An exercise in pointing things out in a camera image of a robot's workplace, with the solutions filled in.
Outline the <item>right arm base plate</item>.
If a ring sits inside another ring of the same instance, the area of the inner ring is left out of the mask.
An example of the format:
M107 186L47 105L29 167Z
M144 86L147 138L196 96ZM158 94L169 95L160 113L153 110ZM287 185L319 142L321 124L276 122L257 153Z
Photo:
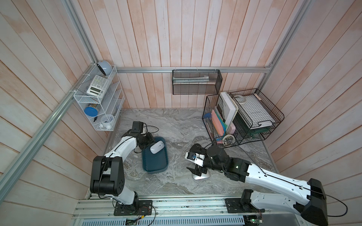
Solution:
M225 199L228 213L264 213L265 209L255 208L250 201L243 202L241 198Z

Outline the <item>teal storage box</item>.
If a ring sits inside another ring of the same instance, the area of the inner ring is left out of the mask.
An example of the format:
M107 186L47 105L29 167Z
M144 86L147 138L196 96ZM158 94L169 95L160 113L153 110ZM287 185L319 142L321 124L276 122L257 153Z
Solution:
M152 154L150 152L150 147L153 144L145 148L142 152L142 167L148 174L164 172L169 165L166 141L163 137L156 137L154 144L159 140L162 140L165 143L164 149L160 152L157 154Z

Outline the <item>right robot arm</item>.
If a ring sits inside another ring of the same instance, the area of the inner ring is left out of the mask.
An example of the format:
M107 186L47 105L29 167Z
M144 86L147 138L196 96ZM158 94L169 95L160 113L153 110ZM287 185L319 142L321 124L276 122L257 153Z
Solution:
M247 160L230 157L217 145L205 149L200 144L195 144L185 154L185 159L195 164L194 168L189 168L195 180L207 179L210 171L215 170L230 180L273 191L270 194L245 189L240 198L225 199L228 213L261 215L265 210L276 210L297 214L317 226L329 224L327 196L319 180L297 180L273 173Z

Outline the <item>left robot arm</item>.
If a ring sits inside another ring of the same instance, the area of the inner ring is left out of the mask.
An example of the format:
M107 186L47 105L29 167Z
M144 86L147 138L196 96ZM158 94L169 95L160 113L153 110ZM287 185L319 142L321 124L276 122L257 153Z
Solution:
M110 197L124 206L138 207L138 195L125 185L123 162L137 147L145 148L154 140L144 132L144 122L134 121L133 126L119 143L103 156L96 156L92 163L90 192L100 197Z

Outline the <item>silver mouse front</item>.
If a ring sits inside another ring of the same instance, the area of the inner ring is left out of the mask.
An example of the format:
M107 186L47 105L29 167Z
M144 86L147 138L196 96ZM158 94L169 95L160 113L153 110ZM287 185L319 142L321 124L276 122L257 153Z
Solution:
M202 179L210 178L211 174L210 173L207 173L207 174L202 173L201 176L193 174L192 177L193 177L194 180L202 180Z

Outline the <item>white computer mouse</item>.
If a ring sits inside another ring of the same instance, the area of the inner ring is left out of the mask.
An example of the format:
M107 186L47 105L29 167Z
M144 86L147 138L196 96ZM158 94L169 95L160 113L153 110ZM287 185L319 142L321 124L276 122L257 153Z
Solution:
M159 140L150 147L150 152L152 154L157 154L162 149L164 149L164 147L165 147L165 143L162 140Z

